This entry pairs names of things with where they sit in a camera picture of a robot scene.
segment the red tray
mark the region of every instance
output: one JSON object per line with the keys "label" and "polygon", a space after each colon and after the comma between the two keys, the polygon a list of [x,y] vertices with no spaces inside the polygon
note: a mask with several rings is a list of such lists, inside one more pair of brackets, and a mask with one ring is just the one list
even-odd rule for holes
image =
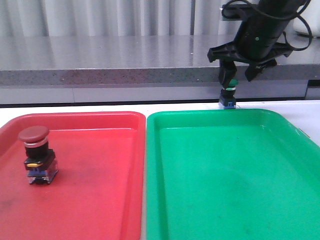
{"label": "red tray", "polygon": [[[24,128],[50,129],[59,172],[29,184]],[[136,112],[29,114],[0,128],[0,239],[138,240],[145,117]]]}

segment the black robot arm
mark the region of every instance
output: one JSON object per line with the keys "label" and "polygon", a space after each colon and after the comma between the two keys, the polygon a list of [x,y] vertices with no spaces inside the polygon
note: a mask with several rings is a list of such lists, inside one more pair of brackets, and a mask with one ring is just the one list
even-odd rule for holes
{"label": "black robot arm", "polygon": [[[231,0],[222,7],[222,15],[230,20],[242,20],[233,41],[212,47],[207,54],[210,62],[219,60],[219,81],[224,89],[237,72],[236,62],[249,64],[245,71],[248,81],[252,81],[264,69],[277,65],[276,57],[288,57],[292,51],[307,48],[312,40],[311,30],[300,14],[311,0],[260,0],[252,4],[247,0]],[[304,48],[292,47],[285,36],[285,43],[277,42],[289,21],[299,18],[309,32],[309,44]]]}

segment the white table surface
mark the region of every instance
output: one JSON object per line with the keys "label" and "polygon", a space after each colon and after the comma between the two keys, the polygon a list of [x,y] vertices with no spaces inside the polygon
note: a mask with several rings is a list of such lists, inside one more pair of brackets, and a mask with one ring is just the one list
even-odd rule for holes
{"label": "white table surface", "polygon": [[[301,129],[320,146],[320,100],[239,102],[237,103],[237,107],[243,109],[259,108],[277,112],[297,128]],[[218,103],[0,108],[0,126],[3,126],[9,120],[18,116],[34,113],[134,111],[148,117],[153,113],[161,111],[211,110],[218,108]],[[141,240],[146,239],[145,194],[143,194],[143,196]]]}

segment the white curtain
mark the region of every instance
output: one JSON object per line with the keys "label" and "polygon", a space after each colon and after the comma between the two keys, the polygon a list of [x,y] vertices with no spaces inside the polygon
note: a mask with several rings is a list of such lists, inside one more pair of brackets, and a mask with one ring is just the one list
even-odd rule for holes
{"label": "white curtain", "polygon": [[0,36],[233,34],[226,0],[0,0]]}

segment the green tray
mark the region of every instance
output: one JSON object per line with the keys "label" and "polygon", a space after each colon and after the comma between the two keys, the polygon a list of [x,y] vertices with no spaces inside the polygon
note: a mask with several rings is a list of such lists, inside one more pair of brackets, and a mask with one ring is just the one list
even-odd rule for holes
{"label": "green tray", "polygon": [[319,240],[320,147],[263,109],[147,120],[148,240]]}

